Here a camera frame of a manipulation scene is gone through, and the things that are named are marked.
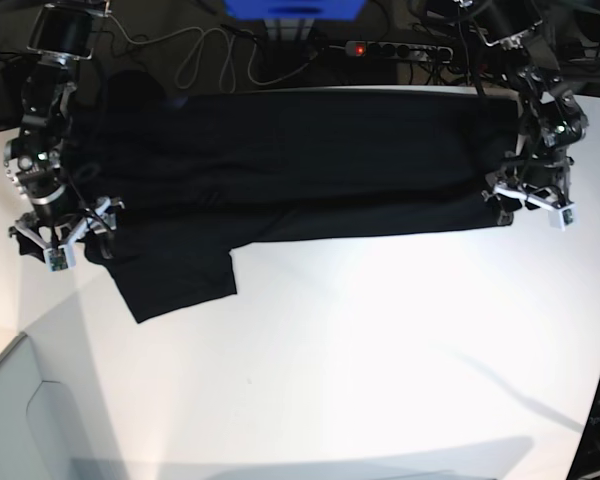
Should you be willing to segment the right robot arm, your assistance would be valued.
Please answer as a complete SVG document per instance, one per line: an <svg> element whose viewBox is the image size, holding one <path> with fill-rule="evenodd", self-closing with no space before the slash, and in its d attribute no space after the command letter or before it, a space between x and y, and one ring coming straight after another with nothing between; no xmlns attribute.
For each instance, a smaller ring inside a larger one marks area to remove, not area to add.
<svg viewBox="0 0 600 480"><path fill-rule="evenodd" d="M99 236L106 248L124 206L108 196L86 201L62 164L73 126L77 68L92 58L99 35L94 26L110 13L107 1L50 1L40 10L27 45L39 59L24 82L19 132L5 146L3 165L31 209L9 234L22 254L52 272L75 266L74 247L89 234Z"/></svg>

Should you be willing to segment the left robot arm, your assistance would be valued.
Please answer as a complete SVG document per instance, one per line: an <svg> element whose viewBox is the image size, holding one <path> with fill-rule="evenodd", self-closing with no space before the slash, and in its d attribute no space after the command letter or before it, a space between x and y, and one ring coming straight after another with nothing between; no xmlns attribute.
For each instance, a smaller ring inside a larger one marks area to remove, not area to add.
<svg viewBox="0 0 600 480"><path fill-rule="evenodd" d="M576 221L568 149L583 140L589 122L542 33L542 15L533 1L457 5L457 24L471 24L486 48L503 55L502 77L521 107L522 144L486 177L485 197L503 203L507 217L522 207L544 210L553 227L565 230Z"/></svg>

